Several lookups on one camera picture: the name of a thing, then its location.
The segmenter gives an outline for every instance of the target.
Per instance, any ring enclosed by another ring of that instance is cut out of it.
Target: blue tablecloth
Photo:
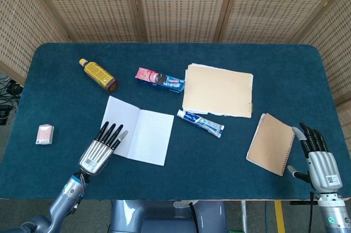
[[[245,160],[258,120],[268,112],[290,126],[302,121],[325,136],[351,196],[351,162],[324,67],[312,46],[288,44],[48,43],[32,61],[0,170],[0,197],[52,198],[78,170],[98,131],[109,93],[79,65],[95,61],[117,77],[112,96],[175,115],[183,94],[136,82],[138,67],[184,78],[192,62],[253,74],[252,118],[208,115],[225,125],[220,139],[175,117],[165,166],[113,156],[92,181],[94,199],[308,199],[310,185]],[[36,145],[40,124],[55,127],[52,145]],[[295,140],[288,164],[306,172]]]

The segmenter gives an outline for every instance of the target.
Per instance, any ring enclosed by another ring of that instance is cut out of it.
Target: bottle
[[[90,78],[95,80],[98,85],[103,87],[108,92],[111,93],[118,87],[118,81],[95,62],[89,62],[86,59],[81,59],[79,64],[84,67],[84,72],[88,74]]]

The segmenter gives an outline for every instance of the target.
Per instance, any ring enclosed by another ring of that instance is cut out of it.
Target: blue toothpaste tube
[[[207,130],[209,133],[213,134],[218,138],[220,138],[220,136],[222,135],[224,125],[211,122],[207,119],[200,117],[199,115],[193,114],[188,111],[178,110],[177,116],[188,122],[195,124],[200,128]]]

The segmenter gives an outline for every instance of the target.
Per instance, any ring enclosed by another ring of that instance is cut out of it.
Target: floor
[[[0,164],[6,144],[12,130],[15,115],[10,117],[6,126],[0,126]],[[0,230],[16,227],[21,223],[43,214],[48,217],[48,208],[53,200],[7,200],[0,199]],[[347,202],[351,214],[351,201]],[[282,203],[285,232],[307,232],[309,206],[291,206],[289,202]],[[61,232],[107,232],[111,215],[110,201],[83,200],[78,211],[68,216]],[[227,217],[229,230],[242,230],[240,202],[227,202]],[[275,208],[273,202],[247,202],[247,221],[249,233],[278,232],[276,226]],[[318,206],[314,207],[313,233],[324,233],[324,227]]]

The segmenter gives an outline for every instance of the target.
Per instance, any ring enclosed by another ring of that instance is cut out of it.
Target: paper
[[[264,113],[259,120],[246,159],[282,176],[294,137],[290,126]]]
[[[101,126],[123,124],[128,135],[115,154],[146,163],[165,165],[173,115],[141,110],[129,103],[109,97]]]
[[[185,75],[183,109],[251,118],[253,75],[191,64]]]

